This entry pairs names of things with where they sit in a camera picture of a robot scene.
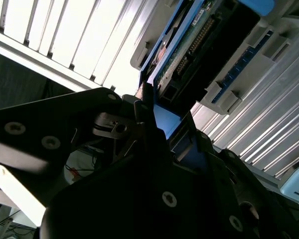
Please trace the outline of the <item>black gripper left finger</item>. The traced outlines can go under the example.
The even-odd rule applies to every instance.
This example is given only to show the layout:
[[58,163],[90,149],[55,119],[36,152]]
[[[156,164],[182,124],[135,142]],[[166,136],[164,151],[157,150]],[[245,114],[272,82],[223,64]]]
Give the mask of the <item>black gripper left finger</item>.
[[154,161],[167,158],[162,132],[171,123],[155,104],[153,88],[144,83],[135,96],[118,96],[97,88],[0,110],[0,190],[17,207],[32,202],[46,207],[61,189],[59,175],[69,155],[101,141],[106,149],[103,167],[127,156],[140,136],[138,113],[156,122],[148,142]]

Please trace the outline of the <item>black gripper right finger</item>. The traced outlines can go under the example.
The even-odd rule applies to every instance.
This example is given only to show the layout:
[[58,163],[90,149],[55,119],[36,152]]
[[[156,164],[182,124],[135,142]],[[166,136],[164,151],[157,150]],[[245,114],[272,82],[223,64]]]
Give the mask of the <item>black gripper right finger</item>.
[[200,169],[215,205],[207,227],[217,239],[299,239],[299,224],[280,196],[269,191],[232,151],[217,152],[210,138],[186,116],[195,156],[186,162]]

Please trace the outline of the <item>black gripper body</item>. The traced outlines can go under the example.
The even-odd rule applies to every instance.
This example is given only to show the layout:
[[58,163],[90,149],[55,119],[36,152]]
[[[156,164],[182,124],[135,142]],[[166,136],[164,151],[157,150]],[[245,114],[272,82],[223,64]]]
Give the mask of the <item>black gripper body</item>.
[[62,190],[42,239],[239,239],[237,207],[208,197],[201,171],[128,157]]

